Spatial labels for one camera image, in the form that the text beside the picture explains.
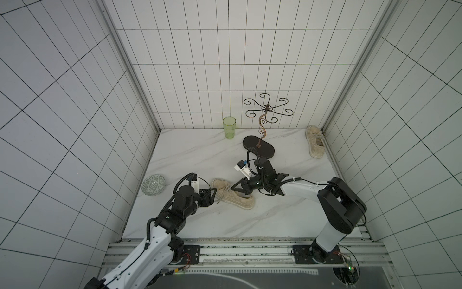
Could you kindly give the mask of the beige lace-up shoe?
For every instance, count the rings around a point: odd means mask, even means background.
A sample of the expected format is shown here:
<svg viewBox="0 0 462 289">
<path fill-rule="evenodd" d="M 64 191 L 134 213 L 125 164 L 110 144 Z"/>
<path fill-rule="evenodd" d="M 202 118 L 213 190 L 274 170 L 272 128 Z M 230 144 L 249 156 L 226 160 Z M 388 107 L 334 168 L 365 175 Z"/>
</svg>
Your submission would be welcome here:
<svg viewBox="0 0 462 289">
<path fill-rule="evenodd" d="M 245 195 L 243 193 L 233 191 L 232 184 L 225 179 L 214 179 L 212 187 L 217 189 L 215 201 L 225 202 L 244 210 L 251 210 L 255 206 L 255 199 L 252 195 Z"/>
</svg>

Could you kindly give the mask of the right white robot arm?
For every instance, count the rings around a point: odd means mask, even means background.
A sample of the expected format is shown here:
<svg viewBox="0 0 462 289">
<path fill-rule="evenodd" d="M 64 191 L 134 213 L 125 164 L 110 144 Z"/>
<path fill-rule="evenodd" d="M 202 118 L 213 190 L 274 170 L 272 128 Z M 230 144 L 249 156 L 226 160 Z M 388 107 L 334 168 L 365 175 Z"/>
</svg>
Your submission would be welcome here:
<svg viewBox="0 0 462 289">
<path fill-rule="evenodd" d="M 326 224 L 305 250 L 310 262 L 325 264 L 339 250 L 339 243 L 366 217 L 365 203 L 338 177 L 324 183 L 292 177 L 276 172 L 271 162 L 260 156 L 254 165 L 255 172 L 251 169 L 250 160 L 241 160 L 235 165 L 235 170 L 244 177 L 231 190 L 245 195 L 265 190 L 267 196 L 300 197 L 318 207 L 315 211 L 321 216 L 316 217 L 315 222 L 325 221 Z"/>
</svg>

